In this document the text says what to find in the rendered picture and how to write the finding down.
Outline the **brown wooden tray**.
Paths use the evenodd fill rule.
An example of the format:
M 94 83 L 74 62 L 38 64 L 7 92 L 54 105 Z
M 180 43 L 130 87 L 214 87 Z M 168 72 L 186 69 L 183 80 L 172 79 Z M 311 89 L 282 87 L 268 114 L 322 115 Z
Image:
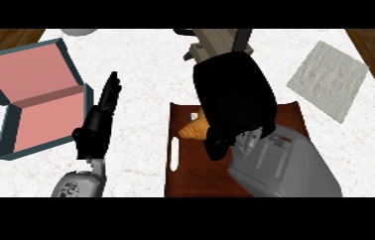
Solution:
M 203 142 L 178 137 L 199 105 L 170 103 L 165 188 L 167 197 L 249 197 L 227 173 L 232 152 L 221 161 L 211 161 Z

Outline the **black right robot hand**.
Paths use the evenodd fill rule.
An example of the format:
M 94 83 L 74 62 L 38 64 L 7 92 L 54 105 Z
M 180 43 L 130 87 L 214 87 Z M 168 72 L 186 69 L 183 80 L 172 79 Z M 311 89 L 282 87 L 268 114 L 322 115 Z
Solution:
M 224 159 L 236 137 L 276 129 L 277 103 L 261 69 L 243 52 L 221 54 L 193 66 L 196 94 L 209 124 L 203 141 L 212 161 Z

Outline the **dark grey bar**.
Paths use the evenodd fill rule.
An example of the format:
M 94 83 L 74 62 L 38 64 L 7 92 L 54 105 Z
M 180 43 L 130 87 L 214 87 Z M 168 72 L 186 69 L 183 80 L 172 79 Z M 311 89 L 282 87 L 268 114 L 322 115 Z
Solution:
M 242 52 L 246 49 L 251 33 L 252 33 L 251 29 L 239 29 L 236 31 L 236 36 L 234 36 L 233 46 L 232 46 L 233 52 Z

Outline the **white bowl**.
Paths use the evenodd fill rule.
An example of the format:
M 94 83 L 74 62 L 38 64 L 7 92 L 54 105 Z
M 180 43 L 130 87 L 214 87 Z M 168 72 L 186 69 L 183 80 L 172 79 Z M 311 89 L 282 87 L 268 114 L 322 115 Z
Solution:
M 97 29 L 60 29 L 62 32 L 72 37 L 81 37 L 91 34 Z

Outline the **golden brown croissant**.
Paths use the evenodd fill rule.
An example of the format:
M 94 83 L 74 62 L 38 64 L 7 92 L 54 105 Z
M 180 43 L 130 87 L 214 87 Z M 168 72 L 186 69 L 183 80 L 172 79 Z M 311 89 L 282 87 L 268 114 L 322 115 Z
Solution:
M 209 124 L 203 117 L 190 121 L 178 131 L 178 137 L 183 139 L 205 140 Z

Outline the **beige wooden stand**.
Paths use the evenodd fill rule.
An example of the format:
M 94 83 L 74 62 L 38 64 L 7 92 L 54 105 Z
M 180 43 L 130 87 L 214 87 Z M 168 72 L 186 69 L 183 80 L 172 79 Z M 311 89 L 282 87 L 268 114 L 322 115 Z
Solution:
M 181 36 L 193 36 L 198 43 L 192 44 L 184 60 L 201 62 L 227 52 L 232 52 L 233 40 L 239 29 L 174 29 L 174 33 Z M 243 52 L 249 55 L 254 50 L 246 45 Z

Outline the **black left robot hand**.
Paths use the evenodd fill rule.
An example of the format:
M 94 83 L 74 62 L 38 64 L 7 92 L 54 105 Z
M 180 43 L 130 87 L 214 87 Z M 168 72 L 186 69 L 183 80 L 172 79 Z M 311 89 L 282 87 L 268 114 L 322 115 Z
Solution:
M 105 156 L 119 92 L 119 79 L 113 71 L 102 89 L 97 105 L 91 107 L 88 112 L 84 125 L 72 133 L 79 160 L 102 159 Z

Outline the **grey square cloth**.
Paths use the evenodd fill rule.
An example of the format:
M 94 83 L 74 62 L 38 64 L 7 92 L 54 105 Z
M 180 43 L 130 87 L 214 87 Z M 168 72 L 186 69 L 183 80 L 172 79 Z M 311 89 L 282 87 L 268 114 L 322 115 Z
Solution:
M 286 87 L 338 122 L 344 122 L 367 66 L 319 41 L 292 75 Z

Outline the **pink teal tiered basket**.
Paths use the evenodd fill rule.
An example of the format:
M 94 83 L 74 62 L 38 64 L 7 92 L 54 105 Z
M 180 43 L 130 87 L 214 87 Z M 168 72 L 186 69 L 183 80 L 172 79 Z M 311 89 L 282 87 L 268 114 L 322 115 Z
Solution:
M 74 141 L 94 92 L 60 38 L 0 51 L 0 160 L 12 161 Z

